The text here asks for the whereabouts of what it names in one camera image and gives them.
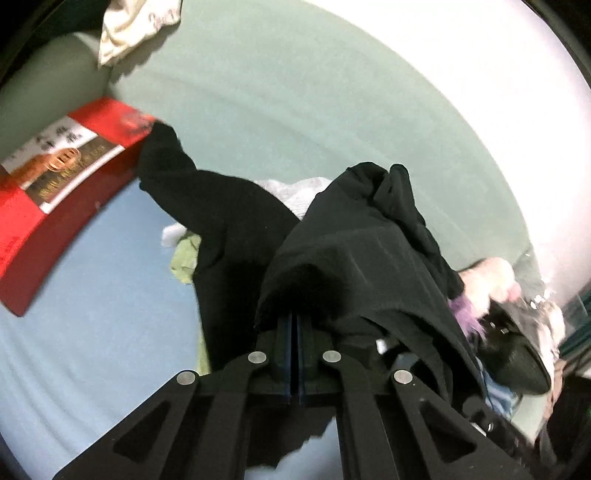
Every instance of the red box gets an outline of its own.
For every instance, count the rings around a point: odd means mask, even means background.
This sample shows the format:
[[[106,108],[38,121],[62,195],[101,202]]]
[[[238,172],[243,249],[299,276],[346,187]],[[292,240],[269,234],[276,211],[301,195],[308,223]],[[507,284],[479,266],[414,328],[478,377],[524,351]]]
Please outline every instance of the red box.
[[[101,98],[0,162],[0,301],[24,315],[59,256],[135,177],[154,118]]]

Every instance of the white fabric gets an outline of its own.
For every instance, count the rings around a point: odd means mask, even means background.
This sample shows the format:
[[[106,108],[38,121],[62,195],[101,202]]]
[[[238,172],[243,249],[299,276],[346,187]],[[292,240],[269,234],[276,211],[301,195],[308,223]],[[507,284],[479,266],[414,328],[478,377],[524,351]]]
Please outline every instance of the white fabric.
[[[187,233],[187,228],[180,223],[173,223],[164,227],[162,230],[162,246],[167,248],[176,247],[185,233]]]
[[[314,197],[330,185],[330,180],[324,177],[314,177],[313,179],[300,180],[291,185],[277,180],[257,180],[255,183],[281,200],[296,217],[302,220]]]
[[[288,185],[277,180],[257,180],[255,183],[279,199],[300,220],[308,211],[308,207],[317,194],[330,185],[324,177],[300,180]],[[162,230],[162,246],[176,247],[187,229],[180,223],[168,225]]]
[[[99,65],[113,65],[164,25],[181,19],[181,0],[111,0],[103,18]]]

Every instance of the metal rivet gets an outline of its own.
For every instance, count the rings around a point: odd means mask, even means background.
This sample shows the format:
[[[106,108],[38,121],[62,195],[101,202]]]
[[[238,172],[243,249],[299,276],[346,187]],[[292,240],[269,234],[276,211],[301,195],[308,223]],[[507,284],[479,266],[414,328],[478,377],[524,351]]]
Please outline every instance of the metal rivet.
[[[340,362],[340,359],[342,357],[340,356],[340,353],[338,353],[336,350],[327,350],[322,354],[322,358],[325,362],[335,364],[336,362]]]
[[[408,370],[396,370],[394,372],[394,380],[402,385],[406,385],[413,381],[413,374]]]
[[[267,360],[267,356],[263,352],[251,352],[248,354],[248,361],[252,364],[261,364]]]
[[[177,375],[177,382],[179,385],[190,385],[195,381],[196,377],[193,372],[180,372]]]

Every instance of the black garment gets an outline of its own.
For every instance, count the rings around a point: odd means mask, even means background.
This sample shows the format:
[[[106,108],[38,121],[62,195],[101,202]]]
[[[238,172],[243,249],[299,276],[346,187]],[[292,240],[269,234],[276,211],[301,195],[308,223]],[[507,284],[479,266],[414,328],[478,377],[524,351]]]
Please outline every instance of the black garment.
[[[476,359],[447,305],[463,284],[414,204],[408,171],[347,169],[316,196],[263,282],[260,327],[310,314],[341,345],[393,337],[428,367],[449,401],[482,395]]]
[[[267,265],[297,217],[251,181],[198,170],[174,130],[154,124],[138,164],[140,188],[202,236],[193,276],[212,370],[252,350]]]

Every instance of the printed image on box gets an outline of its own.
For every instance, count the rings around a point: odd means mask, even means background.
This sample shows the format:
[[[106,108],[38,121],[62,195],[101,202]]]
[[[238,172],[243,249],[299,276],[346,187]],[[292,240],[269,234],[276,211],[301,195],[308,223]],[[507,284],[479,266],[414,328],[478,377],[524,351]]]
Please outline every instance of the printed image on box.
[[[70,117],[51,124],[1,164],[39,208],[50,213],[124,148]]]

